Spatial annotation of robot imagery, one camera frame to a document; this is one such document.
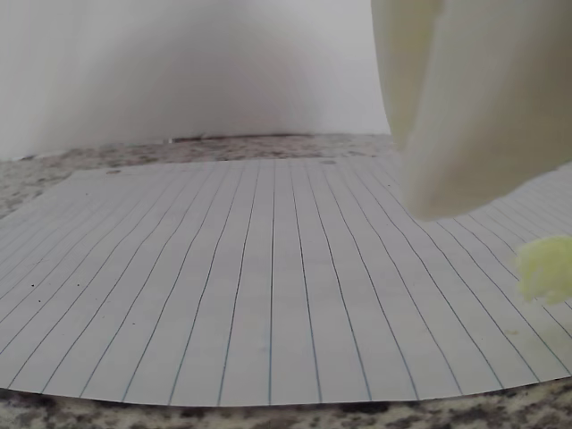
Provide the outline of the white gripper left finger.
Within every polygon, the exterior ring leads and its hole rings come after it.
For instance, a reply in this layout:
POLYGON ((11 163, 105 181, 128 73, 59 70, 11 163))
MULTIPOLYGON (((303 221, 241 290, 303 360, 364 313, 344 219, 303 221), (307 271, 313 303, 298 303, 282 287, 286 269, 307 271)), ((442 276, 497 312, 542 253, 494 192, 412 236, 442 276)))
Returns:
POLYGON ((413 130, 441 1, 374 0, 374 44, 391 135, 404 148, 413 130))

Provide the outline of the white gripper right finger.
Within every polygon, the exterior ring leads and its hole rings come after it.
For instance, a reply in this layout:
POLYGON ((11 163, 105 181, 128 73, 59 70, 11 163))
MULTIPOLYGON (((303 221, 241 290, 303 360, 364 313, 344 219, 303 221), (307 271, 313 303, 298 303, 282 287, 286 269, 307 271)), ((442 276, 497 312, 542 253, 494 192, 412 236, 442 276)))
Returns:
POLYGON ((570 2, 443 2, 402 157, 410 213, 462 215, 570 160, 570 2))

